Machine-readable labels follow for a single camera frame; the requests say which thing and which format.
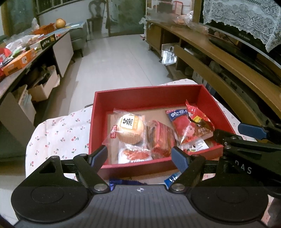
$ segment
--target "television logo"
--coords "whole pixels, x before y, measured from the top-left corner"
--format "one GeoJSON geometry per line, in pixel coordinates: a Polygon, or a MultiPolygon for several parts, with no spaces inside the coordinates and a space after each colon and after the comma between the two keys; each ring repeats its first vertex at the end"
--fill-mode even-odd
{"type": "Polygon", "coordinates": [[[250,38],[249,38],[249,37],[246,37],[246,36],[242,35],[241,33],[239,33],[238,35],[239,35],[240,37],[245,38],[246,40],[250,40],[250,38]]]}

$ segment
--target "round bread bun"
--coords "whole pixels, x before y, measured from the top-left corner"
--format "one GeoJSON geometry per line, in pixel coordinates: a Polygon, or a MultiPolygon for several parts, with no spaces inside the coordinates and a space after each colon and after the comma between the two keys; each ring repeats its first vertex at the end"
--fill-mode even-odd
{"type": "Polygon", "coordinates": [[[121,117],[117,123],[116,133],[119,140],[131,145],[135,145],[140,142],[144,137],[144,124],[142,119],[139,117],[136,130],[121,127],[122,120],[123,117],[121,117]]]}

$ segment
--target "gray sofa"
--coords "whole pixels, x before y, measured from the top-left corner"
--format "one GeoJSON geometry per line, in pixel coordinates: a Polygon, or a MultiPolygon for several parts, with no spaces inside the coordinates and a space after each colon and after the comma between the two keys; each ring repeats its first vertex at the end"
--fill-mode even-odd
{"type": "Polygon", "coordinates": [[[87,41],[88,31],[87,23],[84,23],[83,28],[76,28],[69,31],[73,50],[78,50],[83,57],[83,48],[87,41]]]}

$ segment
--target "orange box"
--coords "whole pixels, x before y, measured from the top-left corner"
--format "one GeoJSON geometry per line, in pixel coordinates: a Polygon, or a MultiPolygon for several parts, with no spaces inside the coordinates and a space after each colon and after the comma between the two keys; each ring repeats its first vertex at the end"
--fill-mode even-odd
{"type": "Polygon", "coordinates": [[[30,49],[18,57],[16,57],[13,61],[11,61],[8,65],[4,66],[2,69],[6,76],[24,68],[31,60],[35,58],[36,54],[34,49],[30,49]]]}

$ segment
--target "black printed character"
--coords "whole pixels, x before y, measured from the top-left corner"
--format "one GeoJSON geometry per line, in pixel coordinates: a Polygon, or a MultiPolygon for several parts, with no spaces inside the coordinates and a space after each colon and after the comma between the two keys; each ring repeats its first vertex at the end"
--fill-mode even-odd
{"type": "Polygon", "coordinates": [[[132,126],[132,124],[133,124],[133,119],[131,119],[131,118],[127,118],[127,119],[124,118],[124,119],[123,119],[123,124],[132,126]]]}

